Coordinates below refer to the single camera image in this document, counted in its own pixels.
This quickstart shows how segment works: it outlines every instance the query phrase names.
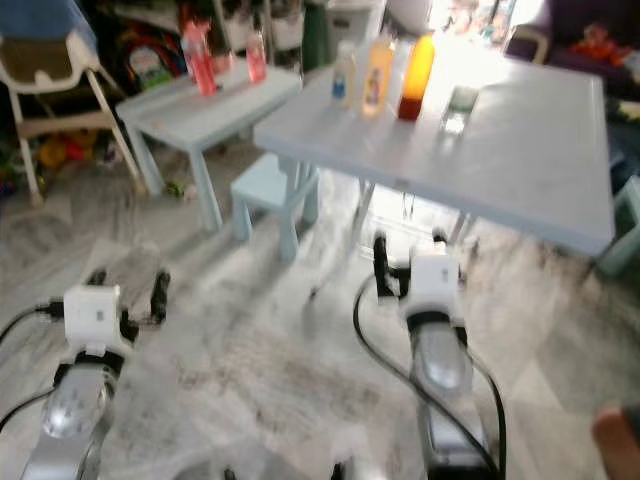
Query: black cable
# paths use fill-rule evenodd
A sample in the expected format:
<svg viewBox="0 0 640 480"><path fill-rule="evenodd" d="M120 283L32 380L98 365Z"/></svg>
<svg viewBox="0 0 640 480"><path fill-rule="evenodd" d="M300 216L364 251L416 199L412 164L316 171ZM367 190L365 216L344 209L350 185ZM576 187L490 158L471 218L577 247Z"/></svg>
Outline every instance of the black cable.
<svg viewBox="0 0 640 480"><path fill-rule="evenodd" d="M31 315L35 315L36 313L39 313L39 312L40 312L40 307L32 307L13 317L13 319L9 322L9 324L6 327L4 327L4 329L0 333L0 345L2 345L2 342L4 341L6 336L9 334L9 332L11 332L11 330L13 330L20 322L22 322L23 320L26 320Z"/></svg>
<svg viewBox="0 0 640 480"><path fill-rule="evenodd" d="M456 428L460 430L465 439L471 444L471 446L478 452L478 454L482 457L482 460L486 463L489 470L493 475L496 475L499 478L503 477L504 471L499 471L496 466L495 461L491 458L491 455L487 450L476 440L473 434L458 420L453 413L449 411L449 409L441 403L437 398L428 393L422 385L420 385L416 380L411 378L411 376L406 373L402 367L395 364L395 362L384 354L380 353L375 347L367 340L367 338L362 333L362 329L360 328L360 301L362 300L362 296L366 292L366 290L371 285L371 281L374 280L375 275L370 275L367 279L362 283L358 294L356 295L356 301L353 305L353 328L356 331L356 335L358 336L358 340L364 346L364 348L369 352L369 354L383 367L388 369L391 373L393 373L396 377L398 377L403 383L407 386L411 387L411 389L420 397L420 399L430 405L433 405L444 417L447 418L451 423L453 423Z"/></svg>
<svg viewBox="0 0 640 480"><path fill-rule="evenodd" d="M493 380L489 369L475 356L467 350L467 355L471 359L471 363L482 374L485 380L491 387L493 398L496 402L496 410L498 412L498 466L500 468L500 475L502 480L507 478L507 420L504 414L504 405L502 404L502 397L500 396L500 390L498 385Z"/></svg>
<svg viewBox="0 0 640 480"><path fill-rule="evenodd" d="M0 332L0 345L2 345L2 342L4 342L11 330L13 330L20 322L26 320L31 315L36 315L38 313L48 315L52 322L59 322L64 318L64 302L60 298L52 298L48 304L36 305L35 307L31 307L20 312L18 315L13 317L7 326L2 329L2 332Z"/></svg>
<svg viewBox="0 0 640 480"><path fill-rule="evenodd" d="M51 395L51 393L53 393L54 390L55 390L55 387L51 387L48 390L45 390L44 392L37 393L36 395L24 400L23 402L19 403L18 405L13 407L11 410L9 410L9 413L7 413L2 418L2 420L0 420L0 432L2 432L2 430L7 425L7 423L9 423L9 420L11 420L17 413L20 413L21 410L27 408L28 406L47 398L49 395Z"/></svg>

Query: white high chair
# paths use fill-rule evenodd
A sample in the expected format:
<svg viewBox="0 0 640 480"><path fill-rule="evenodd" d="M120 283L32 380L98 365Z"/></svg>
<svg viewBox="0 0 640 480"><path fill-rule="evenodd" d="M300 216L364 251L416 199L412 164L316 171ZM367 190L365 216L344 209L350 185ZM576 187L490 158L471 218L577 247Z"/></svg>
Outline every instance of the white high chair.
<svg viewBox="0 0 640 480"><path fill-rule="evenodd" d="M8 49L15 48L15 51L11 52L12 55L21 56L20 48L25 48L28 45L29 53L33 53L34 49L37 49L37 44L41 44L44 47L51 48L56 45L56 42L28 42L17 41L10 39L3 39L0 36L0 81L4 83L9 89L9 99L11 101L11 108L13 110L13 117L16 123L16 130L18 132L18 138L20 140L20 150L22 152L22 158L27 174L27 181L29 183L29 190L31 191L31 203L33 206L38 206L43 203L42 194L38 188L38 182L35 176L35 169L33 166L33 159L31 158L31 151L29 150L29 139L42 135L48 132L63 131L63 130L75 130L81 128L101 128L111 130L113 136L122 151L127 168L133 177L136 193L145 193L144 182L140 177L140 172L133 159L129 147L120 132L120 128L116 122L107 99L104 96L102 88L98 83L95 72L100 75L114 88L119 90L118 85L109 76L109 74L100 65L100 59L97 54L90 48L83 38L77 32L71 32L64 44L66 45L67 57L59 55L62 70L69 72L64 78L52 79L51 72L44 70L37 70L35 72L32 81L25 81L24 79L16 79L14 75L9 74L11 68L8 68L7 58L3 58L2 51L7 55ZM41 93L51 93L70 90L78 85L80 78L83 74L87 75L89 85L93 91L100 110L87 112L79 115L65 116L65 117L44 117L24 119L22 115L22 109L20 108L20 100L18 95L38 95Z"/></svg>

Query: clear plastic bottle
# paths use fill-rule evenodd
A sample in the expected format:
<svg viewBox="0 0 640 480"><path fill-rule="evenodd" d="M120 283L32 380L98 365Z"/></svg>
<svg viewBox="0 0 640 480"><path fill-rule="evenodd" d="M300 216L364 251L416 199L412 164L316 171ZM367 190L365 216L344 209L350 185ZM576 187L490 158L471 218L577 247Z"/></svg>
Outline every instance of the clear plastic bottle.
<svg viewBox="0 0 640 480"><path fill-rule="evenodd" d="M362 96L362 113L366 116L379 115L384 108L394 53L395 45L388 36L378 38L371 45Z"/></svg>
<svg viewBox="0 0 640 480"><path fill-rule="evenodd" d="M258 83L267 78L267 60L264 54L262 33L253 32L247 39L247 64L251 83Z"/></svg>
<svg viewBox="0 0 640 480"><path fill-rule="evenodd" d="M353 90L356 76L354 59L355 44L350 40L341 40L338 44L338 59L333 66L333 85L331 95L342 107L353 103Z"/></svg>

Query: white bottle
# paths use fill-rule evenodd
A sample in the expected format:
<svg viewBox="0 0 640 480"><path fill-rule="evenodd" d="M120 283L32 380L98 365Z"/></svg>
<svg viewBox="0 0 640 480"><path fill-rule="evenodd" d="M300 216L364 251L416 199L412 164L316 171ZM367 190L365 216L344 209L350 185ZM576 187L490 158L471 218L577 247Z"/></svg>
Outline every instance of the white bottle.
<svg viewBox="0 0 640 480"><path fill-rule="evenodd" d="M353 103L353 89L356 76L356 61L354 58L356 46L350 40L338 43L338 59L333 66L333 84L331 95L342 107L349 107Z"/></svg>

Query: marble floor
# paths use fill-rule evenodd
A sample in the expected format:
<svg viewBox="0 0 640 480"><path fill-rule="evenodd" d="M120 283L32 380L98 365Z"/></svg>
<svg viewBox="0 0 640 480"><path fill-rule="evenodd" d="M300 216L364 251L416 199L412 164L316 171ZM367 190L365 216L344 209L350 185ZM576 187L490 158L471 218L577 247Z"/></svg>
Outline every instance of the marble floor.
<svg viewBox="0 0 640 480"><path fill-rule="evenodd" d="M161 153L166 175L188 181L186 159ZM208 155L226 219L229 182L256 154L234 142ZM301 225L292 264L278 260L274 219L257 219L249 245L233 240L228 223L207 235L196 203L138 199L118 169L62 172L39 210L20 195L0 206L0 325L96 266L109 267L134 311L146 308L155 270L172 273L167 322L141 334L120 379L103 480L217 479L229 464L240 480L325 480L351 450L390 479L421 478L415 399L352 332L353 296L370 262L354 256L307 301L339 253L357 193L354 179L323 173L320 218ZM450 226L454 213L416 200L405 218L401 196L385 191L373 212L365 236L391 218L390 239L411 238L407 225ZM478 257L460 252L466 320L505 398L508 478L604 479L589 428L603 406L640 400L638 270L607 281L586 259L517 232L479 222L475 233ZM407 364L397 313L369 296L364 328ZM0 412L50 385L64 346L61 325L34 319L16 329L0 350ZM487 389L477 387L495 437ZM0 435L3 480L19 478L39 413L31 407Z"/></svg>

